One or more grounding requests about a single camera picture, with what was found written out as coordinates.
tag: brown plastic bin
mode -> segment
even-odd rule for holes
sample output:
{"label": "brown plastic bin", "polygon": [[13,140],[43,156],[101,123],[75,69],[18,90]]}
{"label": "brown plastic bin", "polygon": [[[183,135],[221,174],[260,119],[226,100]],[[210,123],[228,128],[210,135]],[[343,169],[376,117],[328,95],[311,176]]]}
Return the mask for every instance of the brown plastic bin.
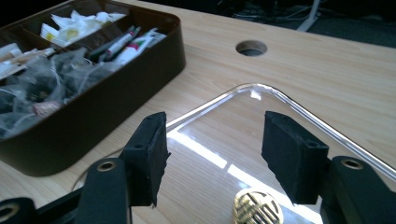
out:
{"label": "brown plastic bin", "polygon": [[[43,22],[56,27],[51,14],[69,17],[73,9],[86,16],[99,11],[127,16],[64,49],[39,36]],[[110,41],[131,25],[140,26],[141,33],[156,27],[167,37],[49,117],[0,141],[1,161],[31,176],[53,175],[66,169],[177,76],[186,63],[177,16],[113,1],[72,0],[2,28],[0,46],[15,42],[22,50],[53,47],[68,51],[95,49],[103,43],[91,39]]]}

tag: clear acrylic sheet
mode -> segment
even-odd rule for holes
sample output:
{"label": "clear acrylic sheet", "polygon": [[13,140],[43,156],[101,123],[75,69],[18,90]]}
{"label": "clear acrylic sheet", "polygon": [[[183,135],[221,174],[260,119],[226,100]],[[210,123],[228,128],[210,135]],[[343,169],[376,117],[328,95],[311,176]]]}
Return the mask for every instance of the clear acrylic sheet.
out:
{"label": "clear acrylic sheet", "polygon": [[[236,193],[258,188],[280,204],[285,223],[322,223],[320,197],[314,205],[292,204],[262,158],[267,110],[290,116],[332,146],[330,159],[345,155],[365,160],[391,183],[395,182],[394,169],[281,91],[263,84],[244,84],[167,123],[168,150],[172,155],[158,194],[158,211],[133,207],[134,217],[151,223],[150,213],[160,213],[163,223],[233,223]],[[83,185],[83,179],[84,176],[75,189]]]}

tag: wooden table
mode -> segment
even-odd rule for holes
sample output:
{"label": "wooden table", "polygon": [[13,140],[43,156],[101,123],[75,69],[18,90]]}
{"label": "wooden table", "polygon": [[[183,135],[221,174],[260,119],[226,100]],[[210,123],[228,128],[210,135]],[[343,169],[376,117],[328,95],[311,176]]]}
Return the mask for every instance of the wooden table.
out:
{"label": "wooden table", "polygon": [[[335,130],[396,167],[396,49],[180,8],[122,2],[180,17],[186,68],[69,169],[57,175],[30,177],[0,163],[0,200],[25,196],[33,198],[36,207],[49,203],[70,192],[90,164],[122,148],[145,116],[165,111],[171,121],[244,83],[262,83],[283,91]],[[268,50],[256,57],[241,55],[235,47],[246,40],[261,41]],[[388,185],[396,190],[395,182]],[[188,209],[189,205],[160,196],[155,209],[134,208],[134,221],[207,223],[184,210],[179,214],[180,207]]]}

